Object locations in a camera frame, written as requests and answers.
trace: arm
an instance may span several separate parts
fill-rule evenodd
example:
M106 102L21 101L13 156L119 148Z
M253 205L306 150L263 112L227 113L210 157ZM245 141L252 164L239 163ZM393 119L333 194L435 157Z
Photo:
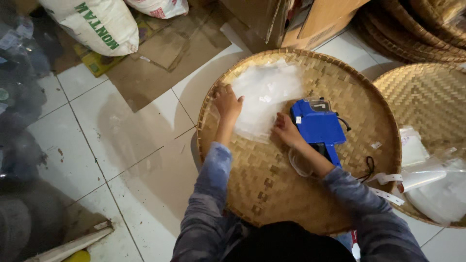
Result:
M230 143L244 97L236 99L231 86L220 88L215 97L220 122L181 221L181 233L173 250L174 262L214 261L224 251L222 211L232 161L226 146Z
M308 145L289 116L278 114L274 133L310 162L316 175L351 211L361 261L427 261L408 225L390 205Z

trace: sack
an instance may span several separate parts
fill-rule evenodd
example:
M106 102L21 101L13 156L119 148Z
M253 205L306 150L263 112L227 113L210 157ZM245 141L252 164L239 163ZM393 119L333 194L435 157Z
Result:
M74 39L106 56L137 52L139 32L122 0L39 0Z
M187 0L125 0L125 2L141 13L162 19L189 11Z

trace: woven bamboo tray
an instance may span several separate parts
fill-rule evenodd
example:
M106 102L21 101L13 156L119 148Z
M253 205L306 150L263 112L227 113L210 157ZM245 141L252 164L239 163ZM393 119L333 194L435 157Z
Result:
M410 0L409 2L422 20L434 29L439 38L456 47L466 48L465 28L445 23L429 0Z
M414 53L432 61L466 62L466 56L453 54L448 50L437 49L421 43L380 8L372 8L371 12L365 12L362 16L366 17L383 35L401 49L406 50L406 52Z
M219 84L231 83L252 65L284 58L302 68L303 97L313 90L347 119L352 129L347 142L336 147L345 170L355 177L367 174L366 156L375 161L375 172L397 173L401 165L401 142L397 124L379 91L354 68L331 56L282 48L250 56L235 64L211 87L198 120L198 147L202 161L217 130L212 96ZM295 101L282 112L289 113ZM383 145L374 149L373 143ZM288 147L278 141L253 142L233 135L233 155L228 182L227 207L256 225L296 221L316 234L339 234L351 229L349 214L316 179L299 176L288 161ZM390 192L394 183L372 186Z
M397 19L407 31L418 37L424 43L441 50L448 50L460 56L466 56L466 50L448 44L421 26L398 0L381 0L379 3L391 16Z
M393 69L373 83L389 103L398 125L413 126L430 153L455 147L456 155L466 159L466 70L438 63L412 64ZM438 225L408 201L394 207ZM466 217L450 226L466 228Z
M406 60L411 62L438 62L436 59L426 58L423 53L418 50L413 49L404 49L403 47L395 44L393 41L388 39L384 34L382 34L377 27L375 27L367 17L362 13L356 17L359 23L367 30L370 37L378 42L379 45L383 46L389 52L396 54Z

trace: wrist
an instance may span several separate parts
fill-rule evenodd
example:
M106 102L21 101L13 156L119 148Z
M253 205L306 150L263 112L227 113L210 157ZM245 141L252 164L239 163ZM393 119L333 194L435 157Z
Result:
M219 121L219 127L233 129L235 123L236 123L236 119L221 117Z

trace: person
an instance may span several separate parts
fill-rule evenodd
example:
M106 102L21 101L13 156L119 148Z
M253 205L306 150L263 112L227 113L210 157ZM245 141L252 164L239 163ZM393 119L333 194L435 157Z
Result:
M295 222L254 228L235 216L223 215L232 162L228 144L243 100L237 99L230 85L215 93L214 104L220 114L216 137L189 198L172 261L355 261L336 239L312 234ZM298 150L322 183L349 209L361 261L427 261L406 222L384 199L308 145L289 116L277 115L273 133Z

